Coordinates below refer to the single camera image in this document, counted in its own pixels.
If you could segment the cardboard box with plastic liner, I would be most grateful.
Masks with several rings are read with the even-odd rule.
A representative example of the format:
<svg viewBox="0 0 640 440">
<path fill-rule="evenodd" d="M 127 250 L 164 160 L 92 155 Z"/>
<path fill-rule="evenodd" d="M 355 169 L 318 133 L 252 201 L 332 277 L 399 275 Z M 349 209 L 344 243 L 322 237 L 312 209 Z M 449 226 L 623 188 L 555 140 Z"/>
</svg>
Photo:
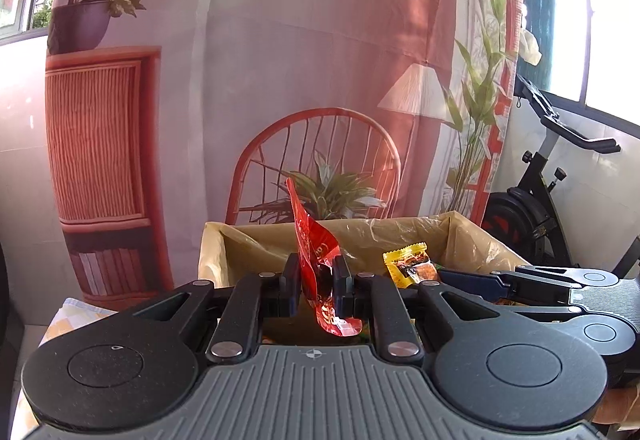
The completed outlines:
<svg viewBox="0 0 640 440">
<path fill-rule="evenodd" d="M 527 261 L 458 212 L 428 217 L 326 220 L 322 226 L 337 239 L 350 272 L 386 275 L 384 252 L 413 243 L 427 244 L 431 260 L 446 269 L 488 274 L 512 271 Z M 206 223 L 198 260 L 198 276 L 217 287 L 228 287 L 249 273 L 284 269 L 288 255 L 296 252 L 292 223 L 228 226 Z M 279 345 L 353 345 L 356 337 L 326 333 L 314 312 L 302 300 L 296 316 L 267 318 L 262 337 Z"/>
</svg>

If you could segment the black exercise bike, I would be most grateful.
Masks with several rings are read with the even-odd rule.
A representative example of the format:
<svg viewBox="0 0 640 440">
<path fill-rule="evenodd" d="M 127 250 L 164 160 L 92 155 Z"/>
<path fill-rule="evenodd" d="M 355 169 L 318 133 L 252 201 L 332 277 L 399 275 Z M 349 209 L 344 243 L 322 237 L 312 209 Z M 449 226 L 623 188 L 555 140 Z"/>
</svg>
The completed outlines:
<svg viewBox="0 0 640 440">
<path fill-rule="evenodd" d="M 544 168 L 559 140 L 603 156 L 617 154 L 622 148 L 613 138 L 588 138 L 567 125 L 558 112 L 559 108 L 568 107 L 567 100 L 554 103 L 553 94 L 522 75 L 515 77 L 513 93 L 518 100 L 529 103 L 546 135 L 536 152 L 523 154 L 522 162 L 527 168 L 518 184 L 489 195 L 482 228 L 534 266 L 577 268 L 579 264 L 570 253 L 551 196 L 556 185 L 566 178 L 566 172 L 558 167 L 553 180 L 547 181 Z"/>
</svg>

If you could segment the yellow brown snack packet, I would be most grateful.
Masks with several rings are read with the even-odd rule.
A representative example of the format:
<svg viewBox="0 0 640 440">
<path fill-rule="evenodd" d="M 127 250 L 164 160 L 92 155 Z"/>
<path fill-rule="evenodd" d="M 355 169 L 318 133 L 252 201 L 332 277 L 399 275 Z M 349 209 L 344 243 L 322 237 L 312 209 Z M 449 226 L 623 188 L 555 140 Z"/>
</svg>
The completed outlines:
<svg viewBox="0 0 640 440">
<path fill-rule="evenodd" d="M 384 252 L 383 262 L 397 288 L 407 288 L 423 281 L 438 281 L 438 270 L 428 256 L 425 242 Z"/>
</svg>

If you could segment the red snack packet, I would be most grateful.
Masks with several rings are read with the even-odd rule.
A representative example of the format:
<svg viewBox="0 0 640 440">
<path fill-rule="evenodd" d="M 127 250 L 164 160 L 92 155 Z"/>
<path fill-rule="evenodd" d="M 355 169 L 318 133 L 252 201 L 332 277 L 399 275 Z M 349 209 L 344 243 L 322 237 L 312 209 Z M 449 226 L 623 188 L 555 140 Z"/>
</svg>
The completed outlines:
<svg viewBox="0 0 640 440">
<path fill-rule="evenodd" d="M 329 230 L 308 214 L 292 179 L 286 180 L 286 188 L 294 217 L 300 275 L 306 301 L 314 310 L 314 316 L 322 330 L 338 337 L 355 337 L 362 331 L 362 322 L 338 316 L 333 297 L 333 260 L 340 256 L 340 245 Z"/>
</svg>

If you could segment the printed room backdrop cloth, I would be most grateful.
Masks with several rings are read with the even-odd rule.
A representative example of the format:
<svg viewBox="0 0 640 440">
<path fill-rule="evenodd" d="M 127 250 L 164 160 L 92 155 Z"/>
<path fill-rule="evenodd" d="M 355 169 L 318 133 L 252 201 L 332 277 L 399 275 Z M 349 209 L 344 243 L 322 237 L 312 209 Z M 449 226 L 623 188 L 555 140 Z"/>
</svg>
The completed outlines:
<svg viewBox="0 0 640 440">
<path fill-rule="evenodd" d="M 53 192 L 81 295 L 119 310 L 196 275 L 209 221 L 482 220 L 521 0 L 54 0 Z"/>
</svg>

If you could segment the checkered floral tablecloth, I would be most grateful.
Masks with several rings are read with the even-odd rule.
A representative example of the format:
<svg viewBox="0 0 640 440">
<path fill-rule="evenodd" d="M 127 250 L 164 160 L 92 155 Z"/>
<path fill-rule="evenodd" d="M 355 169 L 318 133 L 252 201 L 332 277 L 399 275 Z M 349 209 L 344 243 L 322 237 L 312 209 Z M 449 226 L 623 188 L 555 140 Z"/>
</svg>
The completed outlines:
<svg viewBox="0 0 640 440">
<path fill-rule="evenodd" d="M 29 357 L 49 340 L 113 314 L 113 310 L 86 304 L 75 298 L 66 298 L 47 327 L 26 326 L 26 337 L 18 354 L 18 367 L 14 380 L 9 439 L 24 439 L 38 425 L 27 403 L 22 384 L 22 371 Z"/>
</svg>

